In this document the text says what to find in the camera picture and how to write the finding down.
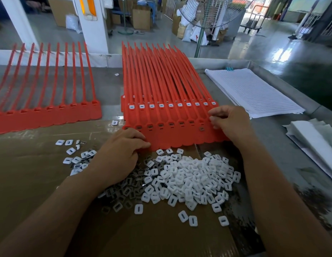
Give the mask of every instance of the shiny floor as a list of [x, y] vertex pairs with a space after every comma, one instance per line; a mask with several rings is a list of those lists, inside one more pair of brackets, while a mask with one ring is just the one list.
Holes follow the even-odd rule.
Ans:
[[[51, 42], [52, 50], [56, 50], [57, 42], [84, 41], [82, 34], [56, 26], [52, 14], [28, 17], [38, 38], [44, 43]], [[246, 34], [240, 28], [234, 41], [225, 41], [219, 47], [202, 47], [200, 57], [253, 60], [332, 110], [332, 48], [301, 40], [289, 40], [287, 37], [294, 32], [296, 26], [286, 22], [265, 21], [258, 34]], [[164, 16], [144, 35], [120, 35], [118, 30], [122, 27], [115, 26], [110, 37], [109, 51], [120, 54], [122, 41], [130, 44], [165, 43], [176, 45], [188, 57], [194, 57], [196, 43], [181, 41], [172, 34], [171, 27], [172, 21]], [[12, 23], [6, 21], [0, 30], [0, 49], [10, 49], [15, 42], [21, 43]]]

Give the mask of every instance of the fan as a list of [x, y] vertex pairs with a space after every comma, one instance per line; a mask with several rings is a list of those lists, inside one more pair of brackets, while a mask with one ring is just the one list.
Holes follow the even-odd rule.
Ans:
[[221, 27], [227, 28], [228, 23], [241, 14], [253, 3], [254, 0], [187, 0], [180, 9], [185, 21], [200, 28], [197, 48], [194, 57], [198, 53], [203, 41], [205, 29], [213, 31], [212, 40], [215, 42]]

